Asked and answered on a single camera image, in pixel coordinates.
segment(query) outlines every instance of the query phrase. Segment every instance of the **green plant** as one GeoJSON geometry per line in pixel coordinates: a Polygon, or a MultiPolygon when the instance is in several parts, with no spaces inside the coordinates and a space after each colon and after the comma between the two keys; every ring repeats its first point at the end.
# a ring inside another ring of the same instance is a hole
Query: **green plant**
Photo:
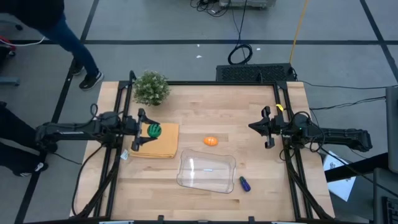
{"type": "Polygon", "coordinates": [[[134,99],[147,106],[160,105],[170,94],[167,78],[158,72],[144,71],[134,83],[134,99]]]}

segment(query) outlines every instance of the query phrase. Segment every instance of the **butcher block table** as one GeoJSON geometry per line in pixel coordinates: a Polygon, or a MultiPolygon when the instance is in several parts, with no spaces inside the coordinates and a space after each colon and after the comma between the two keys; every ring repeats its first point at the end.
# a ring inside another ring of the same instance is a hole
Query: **butcher block table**
{"type": "MultiPolygon", "coordinates": [[[[303,83],[288,82],[287,86],[293,112],[309,113],[303,83]]],[[[144,108],[148,118],[154,121],[178,123],[177,153],[173,159],[129,156],[127,160],[121,160],[112,220],[157,220],[159,215],[163,215],[165,220],[247,221],[248,217],[253,216],[256,221],[294,221],[286,164],[279,159],[281,137],[275,136],[275,146],[265,149],[265,137],[248,127],[249,123],[261,119],[261,110],[265,106],[271,107],[270,117],[276,114],[273,87],[170,87],[170,96],[160,106],[137,104],[132,96],[129,114],[137,118],[138,109],[144,108]],[[206,146],[203,139],[208,136],[218,138],[218,145],[206,146]],[[234,190],[230,194],[222,194],[178,185],[176,178],[180,156],[186,149],[233,156],[236,159],[234,190]],[[250,184],[250,192],[241,187],[240,176],[250,184]]],[[[98,113],[113,111],[117,91],[118,82],[102,84],[97,102],[98,113]]],[[[125,97],[122,96],[121,110],[125,97]]],[[[130,149],[132,140],[132,136],[125,136],[123,149],[130,149]]],[[[85,159],[99,146],[98,142],[89,141],[85,159]]],[[[301,153],[309,191],[334,217],[321,157],[308,149],[302,149],[301,153]]],[[[83,209],[98,188],[104,154],[104,149],[97,153],[81,173],[75,199],[77,212],[83,209]]],[[[102,215],[106,210],[108,194],[107,190],[103,197],[102,215]]],[[[302,217],[305,217],[303,198],[298,188],[297,194],[302,217]]]]}

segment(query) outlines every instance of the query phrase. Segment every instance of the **green toy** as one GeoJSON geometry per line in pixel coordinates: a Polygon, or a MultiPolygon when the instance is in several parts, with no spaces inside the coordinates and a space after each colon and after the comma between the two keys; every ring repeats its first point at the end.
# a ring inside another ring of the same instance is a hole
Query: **green toy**
{"type": "Polygon", "coordinates": [[[162,134],[162,128],[159,124],[151,124],[148,127],[148,135],[151,138],[157,138],[162,134]]]}

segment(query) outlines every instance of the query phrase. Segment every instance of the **clear plastic container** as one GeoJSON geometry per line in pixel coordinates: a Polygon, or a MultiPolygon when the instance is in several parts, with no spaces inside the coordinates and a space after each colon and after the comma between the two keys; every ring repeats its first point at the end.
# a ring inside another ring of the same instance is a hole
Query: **clear plastic container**
{"type": "Polygon", "coordinates": [[[231,193],[234,189],[236,161],[233,156],[219,156],[186,149],[181,154],[177,183],[183,187],[231,193]]]}

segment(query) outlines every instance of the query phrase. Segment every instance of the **person's leg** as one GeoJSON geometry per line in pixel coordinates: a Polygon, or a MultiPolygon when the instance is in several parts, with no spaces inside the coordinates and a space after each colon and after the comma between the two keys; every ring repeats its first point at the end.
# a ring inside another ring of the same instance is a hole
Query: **person's leg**
{"type": "Polygon", "coordinates": [[[27,176],[33,172],[44,171],[46,163],[40,162],[39,156],[7,146],[0,142],[0,166],[7,167],[13,174],[27,176]]]}
{"type": "Polygon", "coordinates": [[[72,30],[70,30],[65,16],[62,16],[55,27],[46,30],[41,29],[39,32],[48,39],[58,43],[65,50],[71,52],[75,60],[86,68],[87,76],[80,84],[81,89],[89,90],[103,79],[103,74],[98,70],[93,56],[72,30]]]}
{"type": "Polygon", "coordinates": [[[35,141],[36,131],[4,106],[0,106],[0,138],[14,141],[36,150],[55,152],[56,144],[40,146],[35,141]]]}

